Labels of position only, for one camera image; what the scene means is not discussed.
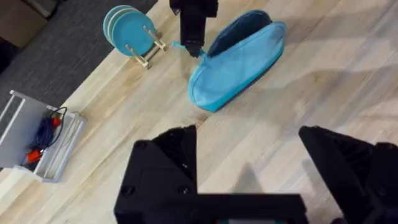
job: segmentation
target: floor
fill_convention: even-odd
[[[113,6],[147,12],[156,0],[67,0],[45,29],[0,74],[0,108],[16,90],[60,106],[110,53],[102,20]]]

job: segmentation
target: blue cable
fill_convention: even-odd
[[[52,116],[60,110],[64,110],[62,114],[62,121],[60,131],[57,136],[54,137],[54,132],[56,129],[52,126]],[[47,117],[43,118],[40,122],[39,129],[37,130],[36,137],[33,142],[34,149],[46,149],[52,146],[60,137],[62,129],[63,129],[63,120],[65,118],[65,114],[67,113],[68,108],[66,106],[56,109],[51,112]]]

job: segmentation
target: plate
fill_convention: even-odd
[[[109,35],[114,46],[127,56],[134,56],[126,44],[132,47],[137,54],[146,53],[154,44],[154,39],[144,30],[147,27],[155,34],[155,25],[145,14],[134,11],[123,14],[114,24],[112,35]]]
[[[108,40],[109,43],[111,43],[111,41],[109,39],[109,36],[108,36],[108,25],[109,25],[109,22],[110,22],[111,18],[113,17],[113,15],[115,15],[115,13],[117,13],[121,9],[133,9],[133,7],[127,6],[127,5],[116,6],[116,7],[113,7],[111,10],[109,10],[109,12],[105,16],[105,19],[104,19],[104,22],[103,22],[103,31],[104,31],[104,35],[106,37],[106,40]]]

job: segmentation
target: wooden table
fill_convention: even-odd
[[[87,118],[59,184],[0,172],[0,223],[115,223],[113,206],[131,148],[176,126],[198,128],[200,192],[298,192],[312,223],[339,215],[297,133],[319,125],[370,142],[398,142],[398,3],[395,0],[220,0],[206,46],[238,15],[264,9],[289,27],[285,52],[217,113],[193,106],[198,60],[158,53],[150,70],[112,51],[65,102]],[[148,15],[171,43],[168,1]]]

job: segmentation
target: light wood surface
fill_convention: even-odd
[[[112,51],[65,102],[88,120],[59,184],[0,172],[0,223],[115,223],[134,142],[176,126],[198,128],[200,192],[297,192],[311,223],[339,215],[297,133],[319,125],[369,142],[398,143],[398,2],[220,0],[205,50],[240,14],[263,9],[288,25],[283,56],[217,113],[193,106],[198,60],[171,48],[144,70]],[[169,2],[149,11],[163,41],[179,37]]]

